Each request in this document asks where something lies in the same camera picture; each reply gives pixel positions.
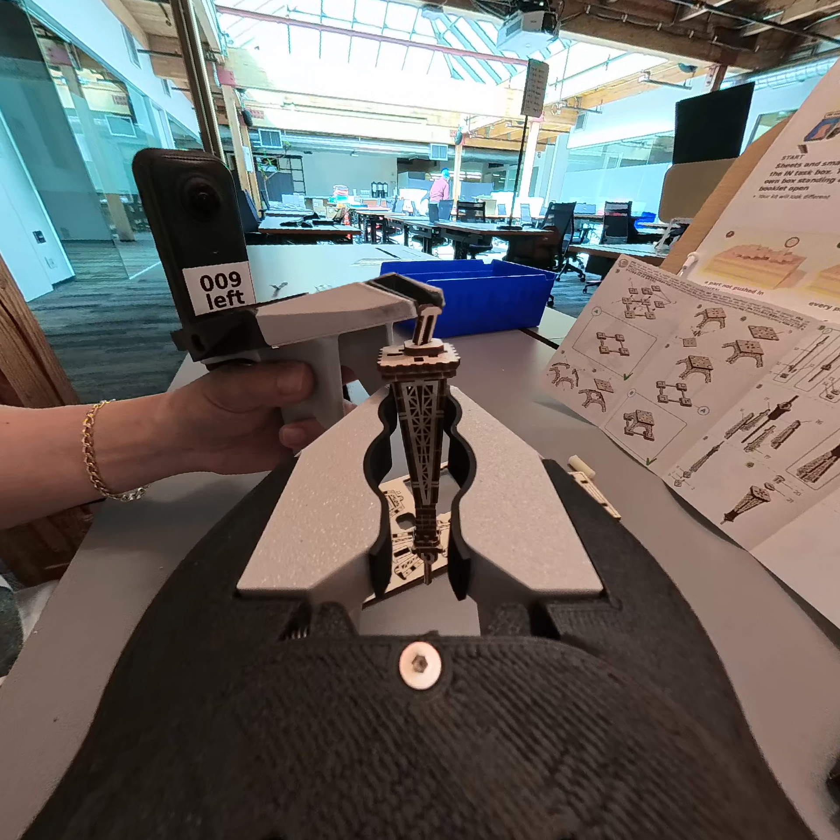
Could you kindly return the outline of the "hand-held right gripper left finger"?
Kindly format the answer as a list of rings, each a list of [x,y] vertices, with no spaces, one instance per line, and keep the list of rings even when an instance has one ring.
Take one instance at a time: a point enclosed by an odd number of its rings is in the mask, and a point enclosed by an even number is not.
[[[383,387],[297,459],[238,582],[241,595],[364,601],[392,577],[389,507],[396,404]]]

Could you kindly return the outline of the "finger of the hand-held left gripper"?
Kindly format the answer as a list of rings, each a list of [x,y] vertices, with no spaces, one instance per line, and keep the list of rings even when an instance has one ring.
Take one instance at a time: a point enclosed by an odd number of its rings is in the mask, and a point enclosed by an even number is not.
[[[397,273],[378,276],[368,280],[367,284],[409,298],[417,307],[435,306],[442,309],[445,306],[445,296],[439,288]]]
[[[408,320],[416,310],[410,297],[354,282],[261,307],[256,322],[264,341],[281,347]]]

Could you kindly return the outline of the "wooden tower spire model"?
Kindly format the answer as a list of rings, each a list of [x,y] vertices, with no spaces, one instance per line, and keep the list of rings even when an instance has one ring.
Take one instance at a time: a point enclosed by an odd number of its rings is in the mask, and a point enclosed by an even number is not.
[[[395,399],[415,505],[413,550],[431,584],[439,554],[437,504],[448,381],[460,358],[441,339],[413,339],[386,346],[376,362]]]

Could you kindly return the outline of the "person's left forearm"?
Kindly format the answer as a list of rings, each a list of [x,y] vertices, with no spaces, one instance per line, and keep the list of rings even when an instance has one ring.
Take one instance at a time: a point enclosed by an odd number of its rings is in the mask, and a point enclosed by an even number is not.
[[[3,529],[142,487],[165,470],[156,399],[51,408],[2,406]]]

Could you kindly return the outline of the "person's left hand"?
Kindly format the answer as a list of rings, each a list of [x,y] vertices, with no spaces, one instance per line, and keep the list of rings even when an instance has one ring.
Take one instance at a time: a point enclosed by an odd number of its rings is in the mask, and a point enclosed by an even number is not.
[[[320,437],[312,416],[291,420],[314,375],[299,361],[228,364],[164,394],[154,415],[168,476],[271,471]]]

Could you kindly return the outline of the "grey wood-edged table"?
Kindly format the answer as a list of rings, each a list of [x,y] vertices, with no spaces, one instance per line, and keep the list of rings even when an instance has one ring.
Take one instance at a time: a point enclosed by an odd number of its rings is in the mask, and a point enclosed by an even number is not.
[[[382,263],[435,260],[403,245],[249,245],[248,262],[257,302],[313,293],[321,284],[335,287],[378,277]],[[288,282],[278,296],[270,284]]]

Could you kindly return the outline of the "wooden tower base model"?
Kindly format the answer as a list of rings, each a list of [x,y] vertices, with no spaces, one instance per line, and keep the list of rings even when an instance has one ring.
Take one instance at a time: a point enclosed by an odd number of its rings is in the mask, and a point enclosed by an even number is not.
[[[612,518],[618,521],[622,519],[621,514],[614,508],[614,505],[595,485],[593,476],[590,476],[589,473],[578,469],[572,469],[570,471],[570,476],[574,479],[578,486],[581,487],[591,498],[593,498]]]

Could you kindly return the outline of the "laser-cut wooden puzzle sheet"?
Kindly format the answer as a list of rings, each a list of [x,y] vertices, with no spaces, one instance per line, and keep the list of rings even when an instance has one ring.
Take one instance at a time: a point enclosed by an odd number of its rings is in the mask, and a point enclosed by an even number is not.
[[[413,547],[416,523],[415,503],[409,476],[384,482],[380,490],[388,501],[392,539],[392,576],[382,596],[372,596],[367,604],[383,600],[424,582],[424,564]],[[437,578],[447,570],[448,535],[452,501],[459,486],[449,474],[447,460],[442,462],[437,502],[438,554],[432,566]]]

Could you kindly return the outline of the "blue plastic bin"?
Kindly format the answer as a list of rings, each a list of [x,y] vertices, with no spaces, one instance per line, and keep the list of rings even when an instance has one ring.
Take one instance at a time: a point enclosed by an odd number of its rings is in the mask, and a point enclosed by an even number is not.
[[[552,293],[555,273],[505,260],[392,260],[382,275],[395,272],[440,289],[445,305],[434,336],[532,328],[539,325]]]

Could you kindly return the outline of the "wooden pillar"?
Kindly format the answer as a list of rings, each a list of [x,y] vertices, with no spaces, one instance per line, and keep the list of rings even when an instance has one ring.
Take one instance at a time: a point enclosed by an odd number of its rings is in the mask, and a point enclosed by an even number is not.
[[[66,373],[29,309],[5,261],[1,262],[1,404],[52,407],[78,403]],[[60,511],[1,531],[1,556],[22,585],[58,580],[93,520],[92,505]]]

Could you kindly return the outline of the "folded paper instruction sheet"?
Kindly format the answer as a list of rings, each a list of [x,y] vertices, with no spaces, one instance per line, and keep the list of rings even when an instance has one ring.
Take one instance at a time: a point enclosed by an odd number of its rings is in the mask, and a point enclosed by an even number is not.
[[[838,327],[620,258],[542,373],[757,558],[838,545]]]

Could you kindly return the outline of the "dotted board on pole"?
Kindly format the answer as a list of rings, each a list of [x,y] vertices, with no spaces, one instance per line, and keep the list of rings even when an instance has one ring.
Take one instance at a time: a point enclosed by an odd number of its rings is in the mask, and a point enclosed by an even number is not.
[[[520,190],[529,195],[534,157],[537,150],[540,124],[543,121],[543,105],[549,80],[550,67],[546,62],[536,59],[528,61],[526,79],[522,94],[520,114],[523,117],[522,137],[518,155],[518,165],[513,184],[513,194],[509,208],[508,224],[512,225],[513,216],[519,206]]]

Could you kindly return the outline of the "ceiling projector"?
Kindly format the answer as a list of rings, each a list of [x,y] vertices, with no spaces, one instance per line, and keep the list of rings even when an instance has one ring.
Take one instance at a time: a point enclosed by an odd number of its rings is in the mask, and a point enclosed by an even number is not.
[[[557,39],[558,15],[547,8],[518,10],[506,17],[497,31],[496,47],[500,53],[519,57],[546,49]]]

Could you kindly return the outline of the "brown cardboard box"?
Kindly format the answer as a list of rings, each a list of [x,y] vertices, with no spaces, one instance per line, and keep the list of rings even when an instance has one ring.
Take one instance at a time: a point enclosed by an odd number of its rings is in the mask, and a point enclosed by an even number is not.
[[[660,266],[663,271],[675,275],[682,269],[690,254],[696,252],[701,246],[741,185],[747,180],[755,166],[790,120],[791,117],[788,117],[777,123],[770,131],[752,142],[731,164],[715,190],[709,195],[694,217],[691,225],[688,226],[679,241],[672,245]]]

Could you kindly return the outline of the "white instruction booklet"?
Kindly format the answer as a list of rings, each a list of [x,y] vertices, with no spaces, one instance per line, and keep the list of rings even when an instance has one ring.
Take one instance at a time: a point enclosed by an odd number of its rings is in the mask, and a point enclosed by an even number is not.
[[[836,63],[755,165],[697,250],[688,278],[839,322]]]

